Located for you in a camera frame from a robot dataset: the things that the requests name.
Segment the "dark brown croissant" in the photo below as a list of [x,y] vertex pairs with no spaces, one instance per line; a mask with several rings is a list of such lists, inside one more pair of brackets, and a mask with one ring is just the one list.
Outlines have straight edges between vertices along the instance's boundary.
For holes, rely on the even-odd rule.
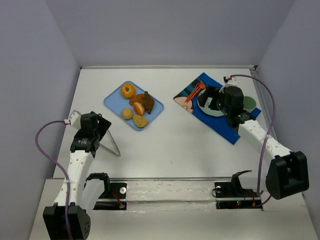
[[155,105],[155,100],[153,97],[147,92],[144,92],[143,99],[141,100],[141,104],[144,107],[145,111],[150,114]]

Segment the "metal kitchen tongs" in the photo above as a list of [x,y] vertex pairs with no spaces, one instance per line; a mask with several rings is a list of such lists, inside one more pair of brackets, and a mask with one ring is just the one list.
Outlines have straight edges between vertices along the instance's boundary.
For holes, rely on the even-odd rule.
[[109,130],[112,123],[106,120],[101,113],[97,115],[97,119],[99,132],[99,147],[117,157],[120,157],[120,149]]

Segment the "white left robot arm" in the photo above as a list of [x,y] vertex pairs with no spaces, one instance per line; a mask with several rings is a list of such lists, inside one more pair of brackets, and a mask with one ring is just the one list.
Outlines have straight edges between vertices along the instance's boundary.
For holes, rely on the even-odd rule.
[[110,190],[107,173],[88,173],[100,142],[111,122],[101,114],[74,111],[64,124],[77,129],[70,145],[68,168],[61,168],[64,181],[53,204],[43,210],[43,220],[52,240],[86,240],[98,198]]

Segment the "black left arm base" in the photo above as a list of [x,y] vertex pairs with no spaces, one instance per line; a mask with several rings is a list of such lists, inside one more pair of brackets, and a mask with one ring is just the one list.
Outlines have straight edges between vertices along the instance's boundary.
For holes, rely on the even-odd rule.
[[105,183],[99,179],[88,180],[83,193],[93,194],[96,200],[90,208],[95,211],[125,211],[127,209],[127,182],[112,181],[109,184],[109,191],[105,188]]

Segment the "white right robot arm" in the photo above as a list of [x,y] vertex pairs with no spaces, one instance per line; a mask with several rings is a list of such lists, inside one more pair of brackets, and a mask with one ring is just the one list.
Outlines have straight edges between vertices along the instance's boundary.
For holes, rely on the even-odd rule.
[[222,113],[227,125],[260,154],[261,162],[268,164],[266,175],[262,174],[262,166],[258,166],[257,179],[252,184],[240,179],[243,189],[255,190],[257,194],[268,192],[276,200],[309,189],[306,155],[283,146],[260,126],[245,110],[244,95],[239,87],[209,85],[198,95],[197,104],[200,108]]

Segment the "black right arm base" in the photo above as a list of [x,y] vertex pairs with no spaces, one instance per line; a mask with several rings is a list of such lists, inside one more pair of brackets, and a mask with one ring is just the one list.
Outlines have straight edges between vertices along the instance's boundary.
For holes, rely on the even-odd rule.
[[261,197],[251,189],[235,189],[230,181],[214,183],[211,195],[217,210],[251,209],[262,204]]

